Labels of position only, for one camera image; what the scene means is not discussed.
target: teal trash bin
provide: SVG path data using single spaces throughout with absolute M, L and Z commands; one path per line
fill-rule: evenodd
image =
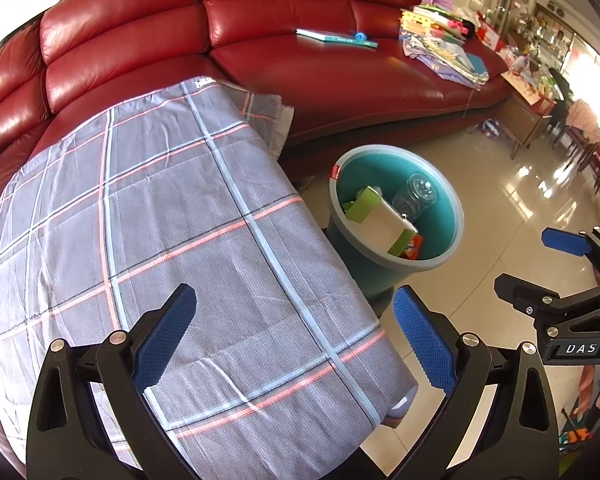
M 414 173 L 426 174 L 438 190 L 437 202 L 413 223 L 424 238 L 418 259 L 379 253 L 349 229 L 340 204 L 355 200 L 365 186 L 381 187 L 383 197 L 391 203 Z M 361 146 L 339 158 L 329 181 L 329 210 L 327 238 L 370 303 L 410 274 L 446 262 L 458 248 L 464 230 L 460 199 L 442 173 L 414 153 L 382 144 Z

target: folded clothes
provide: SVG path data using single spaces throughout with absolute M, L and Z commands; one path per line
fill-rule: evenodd
M 414 33 L 405 33 L 403 37 L 404 55 L 418 59 L 440 77 L 476 89 L 489 80 L 480 57 L 467 54 L 461 45 Z
M 439 59 L 435 59 L 431 56 L 416 56 L 416 59 L 428 66 L 433 70 L 440 78 L 446 79 L 447 81 L 454 81 L 456 83 L 460 83 L 461 85 L 468 86 L 469 88 L 473 88 L 476 90 L 480 89 L 480 85 L 470 81 L 465 78 L 459 72 L 456 72 L 453 68 L 451 68 L 448 64 L 440 61 Z

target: chair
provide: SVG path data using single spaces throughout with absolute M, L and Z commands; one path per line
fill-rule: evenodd
M 584 171 L 589 166 L 596 175 L 596 183 L 594 191 L 597 193 L 600 190 L 600 143 L 592 142 L 585 148 L 585 152 L 578 160 L 578 173 Z
M 570 152 L 571 149 L 574 148 L 572 155 L 573 155 L 573 153 L 576 153 L 578 150 L 583 149 L 588 144 L 587 139 L 585 138 L 584 134 L 582 133 L 582 130 L 580 130 L 578 128 L 574 128 L 573 126 L 564 126 L 561 129 L 560 133 L 558 133 L 558 136 L 554 140 L 554 148 L 564 135 L 569 136 L 569 141 L 570 141 L 567 151 Z

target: trash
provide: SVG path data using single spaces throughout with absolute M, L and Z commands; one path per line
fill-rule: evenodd
M 382 196 L 382 189 L 380 188 L 380 186 L 367 186 L 367 187 L 370 187 L 376 193 L 378 193 L 378 195 Z M 366 187 L 363 187 L 359 192 L 357 192 L 356 193 L 356 198 L 358 198 L 365 189 L 366 189 Z
M 418 230 L 373 188 L 366 187 L 345 214 L 349 228 L 380 253 L 399 256 Z
M 345 202 L 345 203 L 340 204 L 342 211 L 346 213 L 349 209 L 351 209 L 351 206 L 353 205 L 354 202 L 355 202 L 354 200 L 351 200 L 350 202 Z
M 393 208 L 407 220 L 415 222 L 427 207 L 438 200 L 438 190 L 429 177 L 421 173 L 412 174 L 402 189 L 391 201 Z
M 423 241 L 424 238 L 422 236 L 415 235 L 409 242 L 409 245 L 407 245 L 407 248 L 402 252 L 400 257 L 407 260 L 417 260 Z
M 480 125 L 480 130 L 488 139 L 497 139 L 502 133 L 502 126 L 496 119 L 487 119 Z

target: book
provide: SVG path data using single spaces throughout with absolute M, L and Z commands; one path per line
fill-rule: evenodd
M 440 12 L 437 12 L 436 10 L 429 10 L 421 6 L 415 6 L 413 7 L 413 12 L 415 14 L 425 16 L 430 20 L 434 20 L 436 23 L 442 25 L 442 27 L 444 27 L 451 34 L 457 36 L 458 38 L 461 38 L 462 34 L 467 34 L 469 32 L 462 25 L 462 21 L 458 22 L 456 20 L 450 20 L 446 16 L 443 16 Z
M 297 28 L 296 34 L 298 34 L 299 36 L 314 38 L 314 40 L 329 41 L 331 43 L 346 43 L 359 46 L 368 46 L 369 48 L 378 47 L 378 44 L 375 41 L 357 40 L 352 36 L 347 36 L 346 34 L 336 34 L 334 32 L 320 32 L 318 30 L 306 30 L 304 28 Z

